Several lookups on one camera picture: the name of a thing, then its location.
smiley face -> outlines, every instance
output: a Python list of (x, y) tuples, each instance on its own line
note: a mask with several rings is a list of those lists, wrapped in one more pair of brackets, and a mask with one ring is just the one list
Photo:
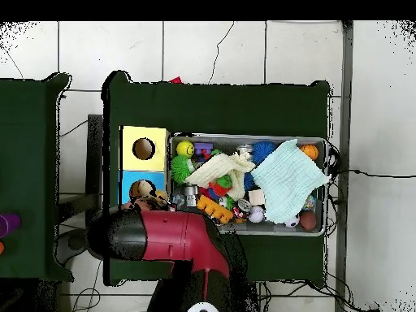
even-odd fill
[(186, 153), (189, 157), (193, 156), (193, 153), (195, 152), (195, 148), (193, 147), (193, 144), (189, 143), (188, 147), (186, 148)]

plastic bin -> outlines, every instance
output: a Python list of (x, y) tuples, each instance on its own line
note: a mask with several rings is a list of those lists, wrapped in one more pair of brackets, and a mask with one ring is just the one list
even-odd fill
[[(169, 151), (167, 152), (167, 184), (168, 194), (170, 198), (177, 189), (182, 189), (183, 186), (178, 185), (171, 179), (171, 160), (176, 156), (176, 146), (182, 140), (195, 142), (209, 142), (214, 144), (215, 149), (222, 150), (225, 154), (233, 154), (236, 152), (238, 145), (253, 144), (258, 141), (273, 141), (277, 145), (292, 139), (297, 139), (297, 144), (313, 144), (318, 148), (318, 158), (315, 160), (317, 166), (322, 172), (327, 175), (327, 166), (329, 160), (329, 145), (323, 138), (317, 137), (283, 137), (283, 136), (243, 136), (243, 135), (221, 135), (221, 134), (192, 134), (186, 136), (183, 133), (172, 134), (169, 139)], [(324, 185), (313, 191), (316, 198), (316, 226), (312, 231), (305, 231), (301, 225), (296, 227), (285, 227), (284, 224), (274, 224), (268, 221), (261, 223), (251, 223), (246, 221), (244, 223), (235, 223), (233, 220), (225, 225), (220, 225), (221, 232), (237, 231), (239, 234), (245, 235), (267, 235), (267, 236), (320, 236), (325, 232), (327, 224), (327, 186)], [(201, 213), (196, 207), (182, 206), (181, 210)]]

light blue cloth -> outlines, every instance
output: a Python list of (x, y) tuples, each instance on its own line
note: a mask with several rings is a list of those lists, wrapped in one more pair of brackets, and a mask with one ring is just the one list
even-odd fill
[(314, 161), (285, 141), (254, 170), (254, 182), (264, 192), (266, 219), (284, 223), (298, 214), (312, 191), (329, 182)]

dark green table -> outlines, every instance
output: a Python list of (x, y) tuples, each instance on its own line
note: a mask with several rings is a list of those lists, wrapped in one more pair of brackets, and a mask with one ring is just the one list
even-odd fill
[[(116, 206), (120, 125), (166, 128), (170, 133), (326, 138), (328, 93), (326, 81), (311, 86), (139, 84), (129, 81), (125, 72), (115, 71), (102, 93), (106, 100), (104, 125), (110, 126), (110, 180), (104, 180), (104, 193), (110, 191), (110, 205)], [(240, 238), (248, 258), (249, 280), (311, 280), (323, 285), (324, 236)], [(104, 266), (111, 281), (158, 280), (168, 277), (170, 268), (164, 262), (116, 260)]]
[(0, 79), (0, 213), (21, 227), (1, 239), (0, 278), (72, 281), (54, 259), (58, 208), (57, 105), (67, 74)]

circular hole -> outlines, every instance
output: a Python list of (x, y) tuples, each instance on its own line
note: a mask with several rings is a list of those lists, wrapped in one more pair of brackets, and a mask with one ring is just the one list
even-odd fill
[(154, 156), (154, 143), (146, 137), (134, 141), (133, 154), (140, 160), (148, 160)]
[(153, 196), (156, 197), (156, 187), (149, 180), (137, 180), (130, 187), (130, 197), (139, 197), (139, 196)]

